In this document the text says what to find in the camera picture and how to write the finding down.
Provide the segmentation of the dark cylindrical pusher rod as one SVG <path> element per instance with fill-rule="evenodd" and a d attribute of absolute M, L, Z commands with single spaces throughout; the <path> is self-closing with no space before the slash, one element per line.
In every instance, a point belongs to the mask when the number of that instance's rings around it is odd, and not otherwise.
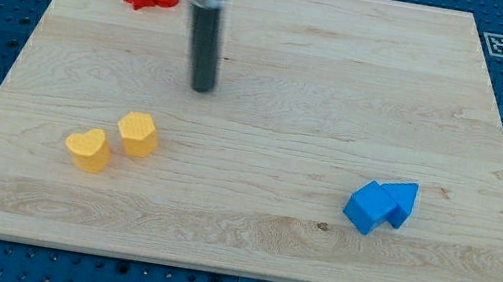
<path fill-rule="evenodd" d="M 208 93 L 216 84 L 221 11 L 195 5 L 192 8 L 190 81 L 196 92 Z"/>

